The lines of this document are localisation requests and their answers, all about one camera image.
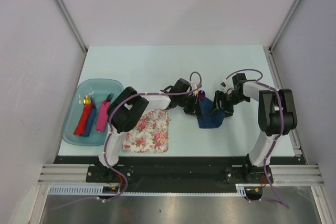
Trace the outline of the purple metal spoon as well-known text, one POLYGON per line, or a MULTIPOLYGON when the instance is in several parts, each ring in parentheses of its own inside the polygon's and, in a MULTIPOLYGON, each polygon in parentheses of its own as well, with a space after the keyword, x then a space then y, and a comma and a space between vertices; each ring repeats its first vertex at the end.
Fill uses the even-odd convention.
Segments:
POLYGON ((206 98, 206 94, 205 94, 205 92, 203 90, 199 91, 198 98, 200 100, 204 100, 206 98))

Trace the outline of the dark blue paper napkin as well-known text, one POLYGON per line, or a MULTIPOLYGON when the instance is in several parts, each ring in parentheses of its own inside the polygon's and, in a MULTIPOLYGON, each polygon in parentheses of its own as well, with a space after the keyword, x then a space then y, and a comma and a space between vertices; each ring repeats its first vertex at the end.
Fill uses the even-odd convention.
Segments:
POLYGON ((209 98, 204 98, 199 101, 202 116, 198 117, 197 121, 200 129, 216 129, 222 125, 226 113, 222 109, 211 113, 212 105, 213 102, 209 98))

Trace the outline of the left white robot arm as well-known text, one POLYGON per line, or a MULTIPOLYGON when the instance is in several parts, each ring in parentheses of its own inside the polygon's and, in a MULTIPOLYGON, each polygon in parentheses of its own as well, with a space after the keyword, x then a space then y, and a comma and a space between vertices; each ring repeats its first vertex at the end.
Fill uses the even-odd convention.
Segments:
POLYGON ((133 87, 125 88, 107 108, 108 132, 103 151, 98 156, 98 176, 105 182, 115 178, 114 168, 119 161, 123 139, 133 130, 146 110, 166 110, 176 106, 185 107, 195 98, 202 87, 202 80, 178 79, 175 85, 159 92, 137 92, 133 87))

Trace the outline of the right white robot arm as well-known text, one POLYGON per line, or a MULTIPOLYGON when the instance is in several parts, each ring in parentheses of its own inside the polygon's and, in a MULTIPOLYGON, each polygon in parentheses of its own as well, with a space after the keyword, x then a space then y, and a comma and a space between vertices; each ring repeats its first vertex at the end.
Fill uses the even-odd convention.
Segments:
POLYGON ((271 155, 281 138, 297 127, 297 114, 290 89, 276 89, 258 80, 248 80, 244 73, 232 75, 233 87, 216 91, 210 115, 223 111, 232 116, 234 106, 241 102, 258 102, 258 126, 260 134, 252 151, 243 164, 242 176, 254 183, 262 175, 268 175, 271 155))

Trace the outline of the black utensil in pink roll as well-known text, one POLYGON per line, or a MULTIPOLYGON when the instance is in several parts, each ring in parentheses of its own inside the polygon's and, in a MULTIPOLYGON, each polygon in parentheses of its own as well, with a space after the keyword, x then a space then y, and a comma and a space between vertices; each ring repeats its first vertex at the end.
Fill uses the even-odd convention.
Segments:
POLYGON ((113 93, 110 93, 107 98, 105 99, 106 102, 110 102, 113 98, 114 94, 113 93))

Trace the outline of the pink napkin roll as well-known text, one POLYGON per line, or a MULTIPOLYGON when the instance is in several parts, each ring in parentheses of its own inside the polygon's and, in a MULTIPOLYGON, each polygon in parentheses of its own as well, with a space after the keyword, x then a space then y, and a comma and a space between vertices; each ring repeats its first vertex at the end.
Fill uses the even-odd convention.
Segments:
POLYGON ((107 109, 110 106, 110 101, 103 100, 101 102, 99 113, 97 117, 97 123, 96 123, 96 131, 97 132, 104 132, 106 129, 106 124, 108 121, 108 114, 107 109))

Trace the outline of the blue napkin roll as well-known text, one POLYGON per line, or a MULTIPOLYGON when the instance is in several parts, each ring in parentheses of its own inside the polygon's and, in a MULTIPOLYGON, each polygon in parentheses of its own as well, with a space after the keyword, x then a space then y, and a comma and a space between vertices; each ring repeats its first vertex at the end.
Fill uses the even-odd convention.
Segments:
POLYGON ((80 136, 83 136, 83 137, 90 136, 91 129, 92 129, 95 117, 97 115, 97 108, 96 108, 95 103, 91 103, 90 105, 91 105, 91 110, 90 110, 90 113, 88 115, 88 118, 85 124, 85 130, 83 133, 80 134, 80 136))

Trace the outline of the gold utensil in roll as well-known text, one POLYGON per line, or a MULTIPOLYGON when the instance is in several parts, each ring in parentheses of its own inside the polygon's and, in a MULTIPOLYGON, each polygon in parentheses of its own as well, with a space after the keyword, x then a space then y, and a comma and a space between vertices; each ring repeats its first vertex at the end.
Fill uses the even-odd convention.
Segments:
POLYGON ((94 103, 94 99, 90 95, 85 95, 83 98, 83 104, 84 106, 92 105, 94 103))

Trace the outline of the teal plastic tray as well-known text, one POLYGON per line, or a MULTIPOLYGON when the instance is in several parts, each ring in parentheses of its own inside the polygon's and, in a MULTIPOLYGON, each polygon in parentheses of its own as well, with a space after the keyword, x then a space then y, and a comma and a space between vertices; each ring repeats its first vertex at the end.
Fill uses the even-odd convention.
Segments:
POLYGON ((62 138, 71 145, 100 146, 107 135, 107 109, 123 91, 112 79, 89 79, 73 95, 62 126, 62 138))

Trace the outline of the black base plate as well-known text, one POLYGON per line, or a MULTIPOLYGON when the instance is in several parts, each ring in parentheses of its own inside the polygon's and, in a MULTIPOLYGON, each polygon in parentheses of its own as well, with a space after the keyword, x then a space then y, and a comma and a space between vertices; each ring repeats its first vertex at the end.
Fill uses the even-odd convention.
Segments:
POLYGON ((272 157, 268 175, 243 174, 246 157, 120 157, 114 169, 126 178, 127 192, 228 193, 235 184, 261 184, 271 165, 304 165, 302 157, 272 157))

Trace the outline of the aluminium frame rail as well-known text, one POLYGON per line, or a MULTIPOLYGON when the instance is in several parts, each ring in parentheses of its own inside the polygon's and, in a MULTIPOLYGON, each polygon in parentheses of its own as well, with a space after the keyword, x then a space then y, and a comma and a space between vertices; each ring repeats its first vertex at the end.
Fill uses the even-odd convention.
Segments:
MULTIPOLYGON (((84 185, 89 164, 45 164, 38 183, 43 185, 84 185)), ((323 186, 318 165, 271 165, 276 186, 323 186)))

